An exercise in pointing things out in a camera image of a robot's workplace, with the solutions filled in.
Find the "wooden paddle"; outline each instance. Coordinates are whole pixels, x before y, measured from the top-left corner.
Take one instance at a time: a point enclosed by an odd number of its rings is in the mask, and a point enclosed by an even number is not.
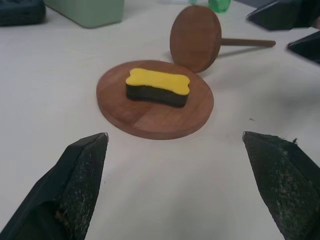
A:
[[[273,47],[276,42],[222,38],[217,15],[205,6],[188,6],[175,19],[170,34],[170,51],[177,65],[194,73],[202,72],[216,60],[221,45]]]

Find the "yellow sponge top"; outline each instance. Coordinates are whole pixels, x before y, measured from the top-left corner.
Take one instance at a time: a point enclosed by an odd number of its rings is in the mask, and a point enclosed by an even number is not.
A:
[[[151,71],[143,68],[133,68],[130,77],[125,80],[130,86],[150,86],[174,92],[178,95],[189,94],[190,79],[181,74],[171,74],[160,71]]]

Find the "white table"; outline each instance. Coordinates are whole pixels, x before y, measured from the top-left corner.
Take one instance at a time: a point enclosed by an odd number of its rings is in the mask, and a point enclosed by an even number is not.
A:
[[[110,142],[87,240],[281,240],[258,192],[243,131],[298,138],[317,163],[320,67],[286,51],[314,29],[266,32],[233,2],[223,36],[273,39],[272,49],[222,47],[201,76],[215,106],[187,137],[152,141],[104,119],[96,85],[132,60],[170,61],[169,35],[183,5],[128,0],[124,21],[83,29],[49,10],[48,23],[0,28],[0,229],[34,183],[80,138]]]

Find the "green bottle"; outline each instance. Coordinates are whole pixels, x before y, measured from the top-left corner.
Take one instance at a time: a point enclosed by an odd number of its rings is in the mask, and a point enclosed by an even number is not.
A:
[[[215,13],[222,14],[228,10],[230,2],[231,0],[208,0],[208,6]]]

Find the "wood grain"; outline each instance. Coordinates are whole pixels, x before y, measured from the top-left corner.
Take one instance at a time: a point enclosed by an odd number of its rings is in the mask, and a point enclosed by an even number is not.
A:
[[[126,79],[133,68],[182,74],[190,79],[186,105],[133,101],[126,96]],[[127,62],[107,71],[96,88],[103,116],[122,131],[145,139],[177,139],[199,130],[209,119],[214,96],[207,83],[190,70],[168,62],[142,60]]]
[[[170,52],[175,64],[194,73],[209,68],[221,46],[221,26],[216,14],[204,6],[189,6],[175,19]]]

